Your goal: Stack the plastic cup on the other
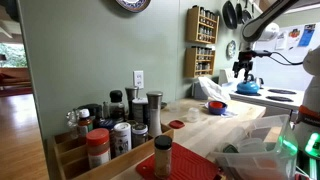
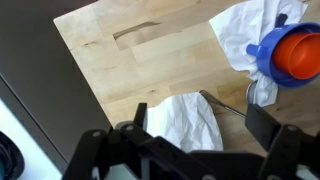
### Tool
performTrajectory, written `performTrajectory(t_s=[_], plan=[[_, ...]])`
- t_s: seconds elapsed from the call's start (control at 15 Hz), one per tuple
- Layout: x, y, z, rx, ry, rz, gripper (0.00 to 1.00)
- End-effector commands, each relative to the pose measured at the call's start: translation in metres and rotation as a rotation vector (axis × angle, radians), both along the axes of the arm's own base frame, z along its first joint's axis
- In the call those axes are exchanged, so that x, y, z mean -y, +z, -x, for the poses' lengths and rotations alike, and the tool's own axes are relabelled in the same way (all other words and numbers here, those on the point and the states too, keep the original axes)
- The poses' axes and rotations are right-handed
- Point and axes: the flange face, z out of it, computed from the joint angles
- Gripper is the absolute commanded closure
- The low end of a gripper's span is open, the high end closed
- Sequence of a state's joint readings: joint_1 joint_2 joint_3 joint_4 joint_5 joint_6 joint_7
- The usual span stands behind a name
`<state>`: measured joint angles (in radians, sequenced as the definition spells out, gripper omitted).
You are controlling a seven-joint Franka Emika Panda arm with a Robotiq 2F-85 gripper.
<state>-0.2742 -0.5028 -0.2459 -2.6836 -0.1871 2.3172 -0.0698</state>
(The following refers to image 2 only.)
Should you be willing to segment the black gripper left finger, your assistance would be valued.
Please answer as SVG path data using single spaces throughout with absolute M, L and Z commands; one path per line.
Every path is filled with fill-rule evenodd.
M 147 104 L 146 103 L 138 104 L 133 122 L 137 126 L 141 127 L 142 129 L 145 128 L 147 123 Z

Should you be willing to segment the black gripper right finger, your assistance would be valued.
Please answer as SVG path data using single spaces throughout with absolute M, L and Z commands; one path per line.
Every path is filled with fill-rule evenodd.
M 281 124 L 257 104 L 249 104 L 245 126 L 261 147 L 268 151 Z

